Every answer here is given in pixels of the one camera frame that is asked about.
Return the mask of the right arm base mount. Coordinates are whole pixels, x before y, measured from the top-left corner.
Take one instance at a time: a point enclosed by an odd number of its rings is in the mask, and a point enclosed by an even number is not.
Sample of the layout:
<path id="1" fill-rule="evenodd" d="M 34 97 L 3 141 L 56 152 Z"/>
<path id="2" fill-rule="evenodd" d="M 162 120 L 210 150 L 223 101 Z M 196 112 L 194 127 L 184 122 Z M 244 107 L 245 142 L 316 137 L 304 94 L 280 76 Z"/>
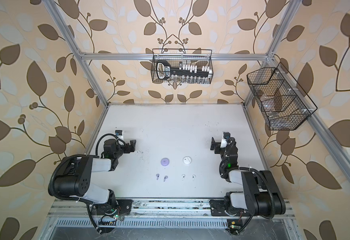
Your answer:
<path id="1" fill-rule="evenodd" d="M 234 208 L 225 200 L 210 200 L 211 215 L 213 217 L 237 217 L 243 209 Z"/>

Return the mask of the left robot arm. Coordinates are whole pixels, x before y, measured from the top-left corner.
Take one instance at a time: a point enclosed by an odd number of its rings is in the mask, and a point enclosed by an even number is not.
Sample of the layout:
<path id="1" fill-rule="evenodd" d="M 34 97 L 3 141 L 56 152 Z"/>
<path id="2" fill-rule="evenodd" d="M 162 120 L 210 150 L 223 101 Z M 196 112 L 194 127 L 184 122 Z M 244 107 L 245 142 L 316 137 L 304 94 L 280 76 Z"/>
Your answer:
<path id="1" fill-rule="evenodd" d="M 114 191 L 91 182 L 93 173 L 115 171 L 119 158 L 136 150 L 136 140 L 124 141 L 123 131 L 101 136 L 94 155 L 64 157 L 52 173 L 48 193 L 63 201 L 82 202 L 87 207 L 95 206 L 109 215 L 120 209 Z"/>

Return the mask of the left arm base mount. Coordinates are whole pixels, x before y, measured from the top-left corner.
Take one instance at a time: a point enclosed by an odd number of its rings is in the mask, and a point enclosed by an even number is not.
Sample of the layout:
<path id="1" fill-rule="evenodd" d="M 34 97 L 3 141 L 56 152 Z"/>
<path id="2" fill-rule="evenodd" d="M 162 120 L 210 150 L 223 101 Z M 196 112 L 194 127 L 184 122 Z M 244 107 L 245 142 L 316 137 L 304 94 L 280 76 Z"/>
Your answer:
<path id="1" fill-rule="evenodd" d="M 116 199 L 116 205 L 109 204 L 96 204 L 93 205 L 93 210 L 95 210 L 96 215 L 126 215 L 132 210 L 132 199 Z"/>

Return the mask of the white earbud charging case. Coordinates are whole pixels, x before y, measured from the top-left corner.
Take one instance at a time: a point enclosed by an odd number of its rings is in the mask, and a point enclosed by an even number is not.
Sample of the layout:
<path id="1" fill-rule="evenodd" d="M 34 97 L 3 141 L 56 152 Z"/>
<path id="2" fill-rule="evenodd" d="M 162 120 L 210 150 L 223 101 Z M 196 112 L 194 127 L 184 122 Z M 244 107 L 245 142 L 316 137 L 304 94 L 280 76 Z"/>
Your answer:
<path id="1" fill-rule="evenodd" d="M 190 164 L 192 163 L 192 158 L 189 157 L 189 156 L 184 157 L 184 158 L 183 158 L 183 163 L 184 163 L 185 165 L 190 165 Z"/>

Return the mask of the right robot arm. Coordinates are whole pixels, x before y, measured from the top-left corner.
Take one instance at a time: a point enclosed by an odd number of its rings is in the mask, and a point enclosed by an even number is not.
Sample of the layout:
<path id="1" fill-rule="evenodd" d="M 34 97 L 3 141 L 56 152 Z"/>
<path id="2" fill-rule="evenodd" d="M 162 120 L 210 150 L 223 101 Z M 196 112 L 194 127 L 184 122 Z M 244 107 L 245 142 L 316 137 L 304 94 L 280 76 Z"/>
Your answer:
<path id="1" fill-rule="evenodd" d="M 211 150 L 221 157 L 220 177 L 243 189 L 240 192 L 227 192 L 222 201 L 210 200 L 212 216 L 236 217 L 249 214 L 272 219 L 276 215 L 285 214 L 285 201 L 272 173 L 239 166 L 235 138 L 227 135 L 221 142 L 212 139 Z"/>

